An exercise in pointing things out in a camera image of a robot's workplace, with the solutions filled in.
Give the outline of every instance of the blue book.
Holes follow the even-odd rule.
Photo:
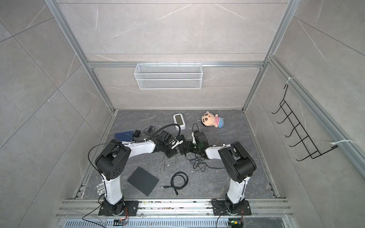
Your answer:
[[[114,138],[119,139],[120,141],[126,141],[126,142],[133,141],[133,131],[115,133]]]

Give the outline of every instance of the coiled black cable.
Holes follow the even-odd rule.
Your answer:
[[[150,125],[149,127],[145,128],[143,131],[143,134],[151,136],[155,132],[156,127],[153,125]]]
[[[225,169],[225,167],[210,167],[206,162],[203,162],[205,158],[202,158],[198,154],[195,154],[195,158],[192,159],[188,158],[186,154],[185,157],[189,160],[190,164],[193,165],[195,171],[204,172],[207,167],[211,169]]]
[[[177,176],[180,176],[180,177],[182,177],[184,179],[184,184],[182,186],[180,186],[180,187],[174,185],[174,178],[177,177]],[[175,191],[175,193],[176,193],[176,195],[179,195],[177,193],[177,190],[183,189],[188,184],[188,180],[189,180],[188,175],[186,175],[186,173],[180,171],[180,172],[175,173],[172,176],[171,181],[170,181],[171,185],[170,186],[167,186],[166,185],[166,186],[164,186],[164,188],[173,188],[174,191]]]

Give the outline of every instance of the white wire basket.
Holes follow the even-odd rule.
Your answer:
[[[200,89],[203,68],[195,63],[141,63],[134,76],[140,89]]]

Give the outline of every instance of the gray floor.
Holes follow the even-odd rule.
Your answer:
[[[149,125],[154,125],[156,129],[173,123],[172,116],[182,113],[186,123],[186,129],[181,131],[186,140],[191,140],[192,125],[197,123],[199,130],[203,131],[209,144],[222,145],[239,141],[247,152],[252,156],[257,165],[257,170],[246,189],[246,198],[273,198],[273,192],[269,181],[265,175],[257,149],[254,145],[249,127],[245,117],[240,110],[209,110],[211,113],[224,118],[224,127],[202,126],[200,119],[206,110],[120,110],[114,120],[109,133],[109,140],[114,138],[114,134],[123,131],[143,131]],[[173,135],[177,134],[175,127],[166,129]],[[229,188],[230,178],[225,169],[209,169],[205,172],[194,171],[192,165],[185,156],[178,155],[177,166],[174,169],[162,170],[162,161],[166,157],[163,152],[145,154],[132,157],[122,173],[120,182],[125,198],[224,198]],[[174,165],[175,158],[166,161],[166,165]],[[211,167],[223,167],[221,160],[213,159],[207,161]],[[149,196],[144,195],[127,182],[129,176],[140,166],[159,179],[157,186]],[[170,185],[172,175],[178,171],[185,172],[189,177],[188,185],[179,190],[176,196],[173,189],[164,189],[162,186]],[[101,183],[100,175],[94,170],[86,186],[83,198],[98,198],[96,186]]]
[[[285,228],[282,218],[244,218],[243,228]]]

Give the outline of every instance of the stuffed doll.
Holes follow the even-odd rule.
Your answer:
[[[206,112],[201,117],[201,122],[205,126],[215,126],[215,127],[223,127],[224,120],[221,117],[218,117],[218,114],[211,114],[210,112]]]

